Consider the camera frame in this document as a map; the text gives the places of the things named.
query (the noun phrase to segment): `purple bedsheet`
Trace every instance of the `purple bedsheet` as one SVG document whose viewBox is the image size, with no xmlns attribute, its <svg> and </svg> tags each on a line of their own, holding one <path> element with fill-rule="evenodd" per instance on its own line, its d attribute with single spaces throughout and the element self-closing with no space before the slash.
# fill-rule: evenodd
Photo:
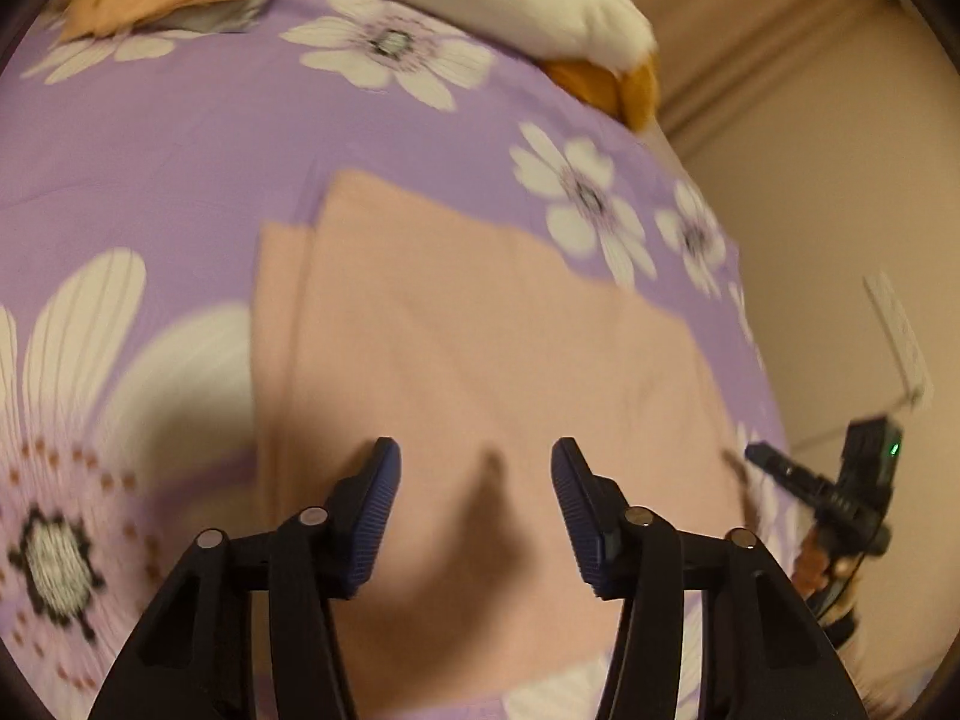
<svg viewBox="0 0 960 720">
<path fill-rule="evenodd" d="M 248 34 L 55 34 L 32 30 L 0 79 L 0 635 L 61 720 L 85 717 L 190 529 L 254 527 L 258 228 L 313 220 L 341 167 L 530 231 L 683 317 L 743 439 L 784 444 L 736 245 L 524 59 L 378 0 L 275 0 Z M 792 560 L 794 508 L 755 483 L 761 535 Z M 422 716 L 520 720 L 510 706 Z"/>
</svg>

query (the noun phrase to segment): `brown curtain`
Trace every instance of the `brown curtain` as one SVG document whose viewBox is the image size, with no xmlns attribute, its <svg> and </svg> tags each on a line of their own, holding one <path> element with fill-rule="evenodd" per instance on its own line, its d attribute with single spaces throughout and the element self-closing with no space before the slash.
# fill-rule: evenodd
<svg viewBox="0 0 960 720">
<path fill-rule="evenodd" d="M 688 156 L 784 74 L 893 0 L 634 1 L 661 46 L 661 126 Z"/>
</svg>

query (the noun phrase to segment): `black wristband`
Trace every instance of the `black wristband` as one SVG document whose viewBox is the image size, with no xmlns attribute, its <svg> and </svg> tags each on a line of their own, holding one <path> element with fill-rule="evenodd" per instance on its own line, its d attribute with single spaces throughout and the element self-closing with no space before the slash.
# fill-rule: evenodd
<svg viewBox="0 0 960 720">
<path fill-rule="evenodd" d="M 844 644 L 850 641 L 850 637 L 856 631 L 856 624 L 856 615 L 851 608 L 851 610 L 844 614 L 839 620 L 830 623 L 824 628 L 824 633 L 827 634 L 827 638 L 830 644 L 833 645 L 834 650 L 839 650 Z"/>
</svg>

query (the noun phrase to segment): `wall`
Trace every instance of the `wall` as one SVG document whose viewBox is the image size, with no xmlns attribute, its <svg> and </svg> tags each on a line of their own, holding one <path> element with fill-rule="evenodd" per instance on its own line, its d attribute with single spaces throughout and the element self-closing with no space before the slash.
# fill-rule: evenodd
<svg viewBox="0 0 960 720">
<path fill-rule="evenodd" d="M 960 77 L 889 6 L 686 159 L 741 243 L 748 313 L 791 443 L 901 395 L 861 286 L 884 269 L 936 392 L 906 429 L 890 553 L 864 575 L 869 674 L 960 626 Z M 798 455 L 836 474 L 842 433 Z"/>
</svg>

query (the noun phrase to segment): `person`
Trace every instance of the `person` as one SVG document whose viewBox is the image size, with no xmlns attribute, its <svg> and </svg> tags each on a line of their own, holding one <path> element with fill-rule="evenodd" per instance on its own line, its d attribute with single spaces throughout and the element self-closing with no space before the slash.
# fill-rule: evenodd
<svg viewBox="0 0 960 720">
<path fill-rule="evenodd" d="M 819 619 L 821 627 L 847 669 L 870 720 L 896 720 L 906 711 L 904 701 L 887 685 L 872 683 L 863 675 L 864 642 L 858 631 L 856 592 L 860 584 L 858 569 L 862 556 L 840 557 L 830 563 L 829 555 L 819 545 L 819 532 L 814 525 L 793 565 L 793 586 L 803 600 L 827 587 L 830 578 L 846 579 L 840 597 Z"/>
</svg>

